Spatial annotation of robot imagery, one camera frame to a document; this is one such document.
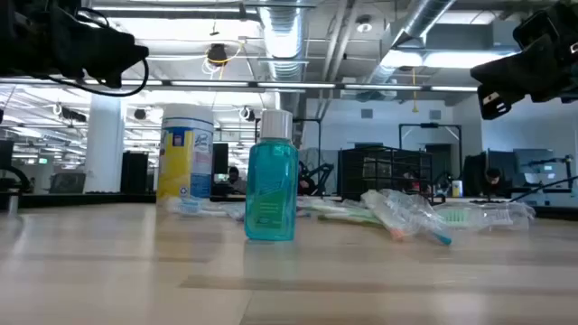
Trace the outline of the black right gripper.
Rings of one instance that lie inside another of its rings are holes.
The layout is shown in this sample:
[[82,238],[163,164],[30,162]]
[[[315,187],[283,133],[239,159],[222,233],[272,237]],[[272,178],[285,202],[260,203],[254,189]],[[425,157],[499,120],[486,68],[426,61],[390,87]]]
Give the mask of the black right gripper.
[[481,117],[508,113],[526,96],[535,102],[577,99],[577,5],[557,1],[515,28],[520,52],[470,69],[480,84]]

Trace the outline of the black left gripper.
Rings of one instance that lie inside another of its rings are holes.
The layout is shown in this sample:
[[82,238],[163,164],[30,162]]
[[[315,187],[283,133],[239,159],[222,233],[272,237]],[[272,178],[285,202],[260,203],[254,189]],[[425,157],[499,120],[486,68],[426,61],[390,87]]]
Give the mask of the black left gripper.
[[135,37],[109,24],[78,15],[77,2],[48,2],[47,75],[90,77],[109,88],[122,87],[125,70],[144,60],[149,50]]

